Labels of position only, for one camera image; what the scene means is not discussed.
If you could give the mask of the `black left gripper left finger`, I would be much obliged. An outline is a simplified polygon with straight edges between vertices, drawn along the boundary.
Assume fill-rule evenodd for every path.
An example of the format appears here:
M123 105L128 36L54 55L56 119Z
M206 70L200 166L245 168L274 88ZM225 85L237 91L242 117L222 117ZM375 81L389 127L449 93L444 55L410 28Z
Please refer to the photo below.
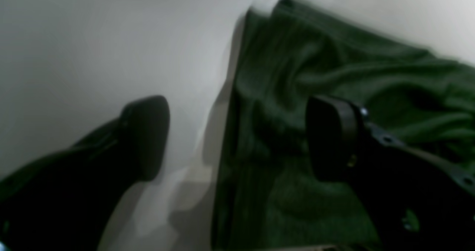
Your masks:
M170 120L165 97L133 101L69 148L2 177L1 250L97 250L124 193L158 175Z

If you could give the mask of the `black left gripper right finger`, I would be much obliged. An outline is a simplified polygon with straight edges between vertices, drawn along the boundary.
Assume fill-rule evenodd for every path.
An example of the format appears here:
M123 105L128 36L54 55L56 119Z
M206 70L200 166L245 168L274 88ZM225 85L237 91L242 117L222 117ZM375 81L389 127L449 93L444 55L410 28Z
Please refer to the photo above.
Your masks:
M315 177L353 189L385 250L474 250L474 175L407 146L347 100L309 97L305 127Z

